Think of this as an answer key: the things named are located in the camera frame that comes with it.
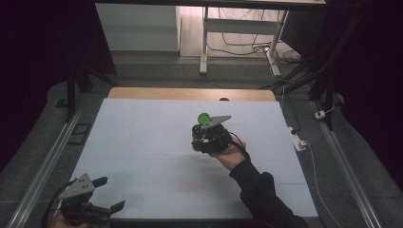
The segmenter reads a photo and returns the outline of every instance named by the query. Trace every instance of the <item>wall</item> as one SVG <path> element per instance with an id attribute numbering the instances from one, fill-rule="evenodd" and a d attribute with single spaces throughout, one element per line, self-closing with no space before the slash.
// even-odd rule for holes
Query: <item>wall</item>
<path id="1" fill-rule="evenodd" d="M 96 8 L 110 50 L 179 50 L 179 7 L 96 4 Z"/>

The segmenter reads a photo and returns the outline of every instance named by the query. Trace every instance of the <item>black sleeve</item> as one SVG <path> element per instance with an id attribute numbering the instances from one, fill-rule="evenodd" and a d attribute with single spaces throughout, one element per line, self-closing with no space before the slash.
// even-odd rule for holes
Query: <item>black sleeve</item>
<path id="1" fill-rule="evenodd" d="M 276 228 L 308 227 L 276 196 L 273 176 L 261 174 L 250 160 L 238 164 L 229 175 L 240 186 L 240 199 L 249 208 L 255 221 Z"/>

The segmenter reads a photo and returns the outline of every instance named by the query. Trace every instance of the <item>cable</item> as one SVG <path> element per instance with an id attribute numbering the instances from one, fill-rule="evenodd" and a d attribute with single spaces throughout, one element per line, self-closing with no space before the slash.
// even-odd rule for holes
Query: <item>cable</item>
<path id="1" fill-rule="evenodd" d="M 299 58 L 285 58 L 285 57 L 284 57 L 284 55 L 285 55 L 286 53 L 291 52 L 291 51 L 295 51 L 295 50 L 294 50 L 294 49 L 290 49 L 290 50 L 284 51 L 284 52 L 282 53 L 282 55 L 281 55 L 281 61 L 287 62 L 287 63 L 289 63 L 289 64 L 300 63 L 301 61 L 300 61 Z"/>
<path id="2" fill-rule="evenodd" d="M 315 54 L 313 54 L 313 55 L 311 55 L 311 56 L 309 56 L 309 57 L 307 57 L 307 58 L 301 58 L 301 62 L 302 63 L 308 63 L 308 62 L 310 62 L 310 61 L 314 61 L 320 54 L 322 54 L 322 52 L 324 52 L 324 51 L 326 51 L 326 50 L 328 50 L 328 48 L 335 42 L 335 41 L 337 41 L 338 40 L 338 38 L 340 37 L 340 35 L 343 33 L 343 30 L 346 28 L 346 25 L 345 26 L 340 26 L 339 28 L 338 28 L 338 31 L 335 33 L 335 35 L 334 36 L 332 36 L 332 39 L 329 41 L 329 42 L 327 42 L 327 44 L 325 45 L 325 46 L 323 46 L 319 51 L 317 51 L 317 53 L 315 53 Z"/>
<path id="3" fill-rule="evenodd" d="M 258 34 L 256 34 L 255 39 L 253 39 L 253 42 L 252 42 L 251 48 L 253 48 L 253 45 L 255 44 L 256 39 L 257 39 L 257 38 L 258 38 Z"/>
<path id="4" fill-rule="evenodd" d="M 254 54 L 254 53 L 258 52 L 260 49 L 263 48 L 263 47 L 259 47 L 259 48 L 256 48 L 255 50 L 253 50 L 252 52 L 247 52 L 247 53 L 235 53 L 235 52 L 231 52 L 231 51 L 223 50 L 223 49 L 214 49 L 214 48 L 211 48 L 210 46 L 208 46 L 208 44 L 207 44 L 207 47 L 211 50 L 221 51 L 221 52 L 225 52 L 225 53 L 233 54 L 233 55 L 250 55 L 250 54 Z"/>
<path id="5" fill-rule="evenodd" d="M 328 113 L 328 112 L 331 112 L 333 110 L 333 108 L 335 108 L 335 103 L 333 103 L 333 106 L 332 106 L 332 108 L 330 110 L 325 111 L 325 114 Z"/>
<path id="6" fill-rule="evenodd" d="M 54 193 L 54 195 L 51 197 L 47 210 L 45 212 L 45 214 L 42 216 L 42 228 L 47 228 L 48 227 L 48 216 L 50 211 L 52 211 L 50 208 L 53 205 L 54 201 L 56 200 L 56 198 L 60 195 L 60 193 L 65 190 L 65 188 L 71 186 L 71 184 L 73 184 L 77 179 L 74 179 L 72 181 L 66 182 L 65 184 L 63 184 L 59 189 L 57 189 L 57 191 Z"/>
<path id="7" fill-rule="evenodd" d="M 208 84 L 210 84 L 210 85 L 212 85 L 212 86 L 216 86 L 216 87 L 218 87 L 218 88 L 226 88 L 226 87 L 224 87 L 224 86 L 221 86 L 221 85 L 218 85 L 218 84 L 212 83 L 212 82 L 208 82 Z"/>
<path id="8" fill-rule="evenodd" d="M 299 59 L 296 59 L 295 61 L 289 61 L 289 60 L 287 60 L 287 59 L 285 59 L 284 57 L 279 57 L 278 56 L 278 51 L 277 50 L 275 50 L 275 53 L 276 53 L 276 55 L 277 55 L 277 58 L 275 57 L 275 59 L 279 62 L 279 63 L 281 63 L 282 65 L 291 65 L 291 64 L 299 64 L 299 63 L 301 63 L 301 60 L 299 60 Z"/>
<path id="9" fill-rule="evenodd" d="M 298 115 L 297 115 L 296 109 L 294 108 L 293 103 L 291 102 L 290 95 L 287 94 L 287 98 L 288 98 L 288 103 L 290 104 L 291 108 L 293 109 L 293 113 L 294 113 L 294 116 L 295 116 L 295 117 L 290 117 L 290 116 L 285 115 L 283 108 L 281 109 L 282 115 L 283 115 L 284 117 L 287 117 L 287 118 L 290 118 L 290 119 L 295 119 L 295 120 L 297 121 L 298 127 L 297 127 L 297 128 L 294 128 L 294 127 L 293 127 L 293 128 L 294 128 L 294 130 L 299 131 L 300 129 L 302 129 L 301 122 L 299 121 L 299 117 L 298 117 Z"/>
<path id="10" fill-rule="evenodd" d="M 284 83 L 291 83 L 291 84 L 294 84 L 294 83 L 295 83 L 294 81 L 287 81 L 287 80 L 283 80 L 283 79 L 280 79 L 280 78 L 276 78 L 275 74 L 273 73 L 273 69 L 272 69 L 271 67 L 269 67 L 269 68 L 270 68 L 270 75 L 271 75 L 274 79 L 276 79 L 276 80 L 278 80 L 278 81 L 280 81 L 280 82 L 284 82 Z"/>
<path id="11" fill-rule="evenodd" d="M 304 65 L 299 64 L 296 67 L 293 68 L 293 70 L 291 70 L 290 73 L 288 73 L 287 76 L 285 76 L 282 80 L 286 80 L 286 81 L 290 81 L 291 79 L 293 79 L 294 77 L 297 76 L 297 74 L 302 71 L 304 69 Z M 307 73 L 304 73 L 300 78 L 303 78 L 307 75 Z M 274 93 L 276 93 L 276 90 L 278 89 L 278 87 L 280 87 L 282 85 L 282 83 L 278 83 L 278 85 L 276 85 L 272 90 Z"/>
<path id="12" fill-rule="evenodd" d="M 232 132 L 228 132 L 229 134 L 235 136 L 239 141 L 240 141 L 240 145 L 242 146 L 243 150 L 246 152 L 246 148 L 243 145 L 242 141 L 240 140 L 240 137 L 238 137 L 236 134 L 232 133 Z"/>
<path id="13" fill-rule="evenodd" d="M 296 66 L 290 73 L 288 73 L 287 76 L 284 77 L 284 79 L 288 79 L 290 76 L 291 76 L 291 77 L 294 77 L 295 74 L 296 74 L 295 71 L 297 70 L 297 72 L 299 72 L 299 68 L 301 68 L 301 67 L 302 67 L 302 65 Z M 278 80 L 277 82 L 274 82 L 274 83 L 269 84 L 269 85 L 262 85 L 261 87 L 259 87 L 259 89 L 265 89 L 265 88 L 270 87 L 270 86 L 275 86 L 274 88 L 272 88 L 272 91 L 275 92 L 276 88 L 277 88 L 278 86 L 280 86 L 281 83 L 287 83 L 287 82 L 281 82 L 281 81 Z"/>
<path id="14" fill-rule="evenodd" d="M 223 8 L 219 8 L 219 18 L 221 18 L 221 10 L 224 12 L 226 18 L 228 18 L 228 19 L 234 19 L 234 18 L 228 17 L 228 15 L 226 14 L 226 12 L 225 12 L 225 10 L 224 10 Z M 251 11 L 252 11 L 252 9 L 249 9 L 249 10 L 246 12 L 246 14 L 243 15 L 243 16 L 242 16 L 241 18 L 239 18 L 239 19 L 242 19 L 243 17 L 249 15 L 249 13 L 250 13 Z M 253 19 L 252 19 L 252 20 L 255 19 L 256 12 L 257 12 L 257 10 L 255 9 L 255 12 L 254 12 L 254 15 L 253 15 Z M 263 19 L 263 15 L 264 15 L 264 10 L 263 10 L 263 13 L 262 13 L 262 15 L 261 15 L 260 20 Z M 224 42 L 226 45 L 228 45 L 228 46 L 251 46 L 251 48 L 254 48 L 253 45 L 258 45 L 258 46 L 260 46 L 260 45 L 271 45 L 271 44 L 272 44 L 272 42 L 257 43 L 257 44 L 256 44 L 255 42 L 256 42 L 256 38 L 257 38 L 258 36 L 255 37 L 255 39 L 254 39 L 254 41 L 253 41 L 252 44 L 230 44 L 230 43 L 228 43 L 228 42 L 225 40 L 224 33 L 221 33 L 221 36 L 222 36 L 223 42 Z"/>
<path id="15" fill-rule="evenodd" d="M 317 195 L 319 196 L 320 201 L 322 202 L 323 206 L 326 208 L 326 210 L 327 210 L 327 212 L 329 213 L 329 215 L 332 217 L 333 221 L 337 224 L 337 226 L 338 226 L 339 228 L 341 228 L 340 224 L 338 224 L 337 220 L 335 219 L 335 217 L 333 216 L 333 214 L 330 212 L 329 208 L 326 206 L 325 202 L 323 201 L 322 196 L 320 195 L 319 187 L 317 186 L 317 169 L 316 169 L 316 167 L 315 167 L 314 151 L 312 150 L 312 147 L 311 147 L 311 145 L 309 144 L 309 142 L 308 142 L 308 141 L 305 141 L 305 142 L 308 144 L 309 150 L 311 151 L 312 164 L 313 164 L 313 167 L 314 167 L 315 185 L 316 185 L 316 187 L 317 187 Z"/>

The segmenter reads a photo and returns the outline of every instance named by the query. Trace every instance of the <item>wooden board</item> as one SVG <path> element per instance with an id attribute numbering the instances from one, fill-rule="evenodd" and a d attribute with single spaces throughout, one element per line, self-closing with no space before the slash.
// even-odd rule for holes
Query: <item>wooden board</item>
<path id="1" fill-rule="evenodd" d="M 245 102 L 274 102 L 276 100 L 270 90 L 149 87 L 114 87 L 107 98 L 196 101 L 219 101 L 221 98 L 227 98 L 230 101 Z"/>

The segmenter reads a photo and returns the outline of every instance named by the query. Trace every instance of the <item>green ball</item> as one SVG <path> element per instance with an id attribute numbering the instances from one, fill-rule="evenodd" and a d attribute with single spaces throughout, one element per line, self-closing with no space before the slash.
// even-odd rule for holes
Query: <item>green ball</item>
<path id="1" fill-rule="evenodd" d="M 208 123 L 208 120 L 210 120 L 210 116 L 207 113 L 202 113 L 198 117 L 198 122 L 201 125 L 205 125 Z"/>

